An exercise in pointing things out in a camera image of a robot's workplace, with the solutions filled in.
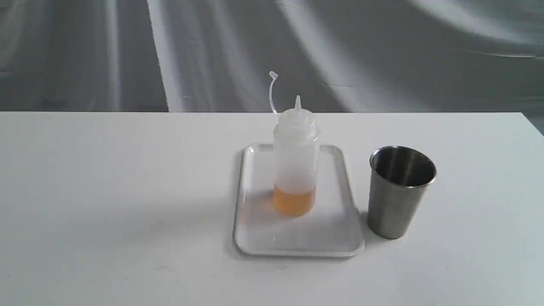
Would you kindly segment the clear plastic squeeze bottle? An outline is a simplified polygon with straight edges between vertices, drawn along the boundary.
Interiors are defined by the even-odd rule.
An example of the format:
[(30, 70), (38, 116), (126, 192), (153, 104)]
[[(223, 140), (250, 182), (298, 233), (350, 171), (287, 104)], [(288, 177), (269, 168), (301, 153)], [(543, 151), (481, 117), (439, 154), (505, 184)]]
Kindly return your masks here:
[(292, 108), (277, 111), (272, 95), (278, 74), (270, 71), (269, 75), (269, 104), (278, 120), (273, 130), (274, 207), (284, 215), (299, 217), (315, 204), (320, 130), (315, 114), (302, 107), (300, 96)]

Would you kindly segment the stainless steel cup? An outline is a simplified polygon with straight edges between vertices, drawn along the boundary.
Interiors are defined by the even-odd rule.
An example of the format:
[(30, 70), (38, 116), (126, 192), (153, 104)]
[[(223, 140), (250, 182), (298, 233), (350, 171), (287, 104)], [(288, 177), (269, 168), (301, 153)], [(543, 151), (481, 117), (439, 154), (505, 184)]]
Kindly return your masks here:
[(433, 161), (409, 147), (388, 146), (369, 157), (371, 179), (367, 224), (377, 236), (402, 238), (427, 187), (437, 175)]

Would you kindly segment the white rectangular plastic tray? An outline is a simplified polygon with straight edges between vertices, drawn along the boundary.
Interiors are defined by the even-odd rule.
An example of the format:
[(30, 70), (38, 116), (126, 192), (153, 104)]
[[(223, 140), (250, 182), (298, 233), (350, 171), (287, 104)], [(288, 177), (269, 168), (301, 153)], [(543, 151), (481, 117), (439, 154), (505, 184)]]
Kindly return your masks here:
[(289, 217), (273, 205), (272, 144), (251, 144), (241, 153), (232, 241), (250, 256), (349, 258), (365, 248), (360, 212), (339, 147), (320, 147), (313, 209)]

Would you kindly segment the grey backdrop cloth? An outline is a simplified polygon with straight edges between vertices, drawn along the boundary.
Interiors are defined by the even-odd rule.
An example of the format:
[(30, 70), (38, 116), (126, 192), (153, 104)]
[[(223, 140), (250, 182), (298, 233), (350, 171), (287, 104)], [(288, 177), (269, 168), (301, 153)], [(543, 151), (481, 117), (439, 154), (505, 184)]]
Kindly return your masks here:
[(542, 0), (2, 0), (3, 112), (520, 112)]

